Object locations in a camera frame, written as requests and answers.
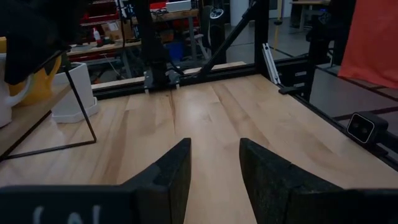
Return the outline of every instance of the cardboard box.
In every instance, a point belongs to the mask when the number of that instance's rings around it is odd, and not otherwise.
[[[109,37],[113,41],[122,39],[121,21],[110,22],[107,24],[102,24],[102,29],[104,30],[105,36]],[[134,33],[130,26],[130,21],[123,24],[124,27],[124,39],[134,39]]]

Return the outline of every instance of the wooden tabletop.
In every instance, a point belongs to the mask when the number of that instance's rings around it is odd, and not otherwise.
[[[330,1],[294,1],[291,4],[300,4],[300,5],[329,5]]]
[[[165,13],[161,16],[152,15],[152,19],[154,22],[161,22],[161,21],[170,21],[174,19],[184,19],[188,17],[196,17],[199,14],[199,9],[191,9],[187,11],[179,11],[179,12],[169,12]],[[138,24],[138,21],[135,17],[132,18],[133,24]]]
[[[76,56],[76,55],[84,55],[84,54],[92,54],[96,52],[109,52],[112,50],[121,49],[123,47],[122,44],[107,44],[102,47],[95,47],[97,43],[90,44],[92,48],[89,50],[74,50],[72,52],[68,52],[68,56]],[[134,43],[126,43],[126,47],[133,47],[133,46],[140,46],[141,41],[134,42]]]
[[[32,106],[12,109],[12,122],[0,128],[0,155],[9,149],[71,90],[70,85],[53,87],[53,96]]]
[[[256,223],[239,165],[250,138],[345,189],[397,188],[398,173],[261,75],[100,101],[98,142],[0,163],[0,185],[120,184],[192,138],[185,223]],[[49,118],[15,153],[91,139]]]

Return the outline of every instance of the black metal frame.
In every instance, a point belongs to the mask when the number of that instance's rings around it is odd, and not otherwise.
[[[81,102],[80,96],[76,90],[76,86],[75,83],[73,82],[69,71],[67,68],[64,68],[65,74],[68,78],[70,87],[72,88],[73,94],[76,97],[76,100],[79,104],[79,107],[81,109],[81,112],[83,113],[83,116],[85,117],[85,121],[88,125],[88,128],[90,129],[91,135],[93,137],[93,140],[91,141],[85,141],[85,142],[78,142],[78,143],[73,143],[73,144],[68,144],[65,146],[57,146],[57,147],[51,147],[48,149],[41,149],[41,150],[37,150],[37,151],[32,151],[32,152],[25,152],[25,153],[20,153],[20,154],[15,154],[15,155],[10,155],[10,153],[23,141],[26,139],[26,137],[28,135],[30,135],[50,114],[51,111],[47,112],[37,123],[35,123],[33,125],[33,127],[31,127],[28,132],[26,132],[20,139],[18,139],[3,155],[0,156],[0,162],[3,160],[8,160],[8,159],[16,159],[16,158],[21,158],[21,157],[27,157],[27,156],[34,156],[34,155],[38,155],[38,154],[43,154],[46,152],[53,152],[53,151],[59,151],[59,150],[64,150],[64,149],[71,149],[74,147],[79,147],[79,146],[85,146],[85,145],[89,145],[89,144],[94,144],[97,142],[97,137],[94,133],[93,127],[91,126],[90,123],[90,119],[88,118],[88,115],[86,113],[86,110],[83,106],[83,103]]]
[[[214,54],[210,61],[198,72],[179,77],[176,85],[186,86],[198,83],[213,82],[217,80],[225,80],[230,78],[245,77],[248,75],[261,74],[270,80],[264,56],[262,54],[262,44],[268,42],[268,13],[269,5],[267,0],[255,0],[252,2],[249,9],[243,15],[242,21],[232,31],[230,36],[226,39],[219,50]],[[255,60],[254,64],[242,65],[237,67],[229,67],[212,70],[217,58],[222,56],[227,48],[233,43],[235,38],[248,24],[250,20],[255,20]],[[326,122],[331,124],[337,130],[346,134],[345,127],[337,122],[332,117],[328,116],[317,107],[309,103],[313,78],[317,65],[329,63],[330,58],[327,57],[328,42],[325,40],[313,39],[310,43],[308,55],[300,55],[297,57],[276,60],[275,65],[280,74],[282,85],[278,85],[280,93],[289,94],[301,104],[306,106],[312,112],[323,118]],[[296,75],[297,73],[305,72],[305,75]],[[304,87],[294,88],[293,86],[299,83],[304,83]],[[93,90],[94,95],[99,100],[115,98],[120,96],[127,96],[132,94],[144,93],[144,82],[129,83],[125,85],[112,86],[108,88]],[[161,91],[163,88],[153,88],[150,91]],[[391,166],[398,171],[398,163],[388,156],[388,152],[379,146],[365,148],[377,158]]]

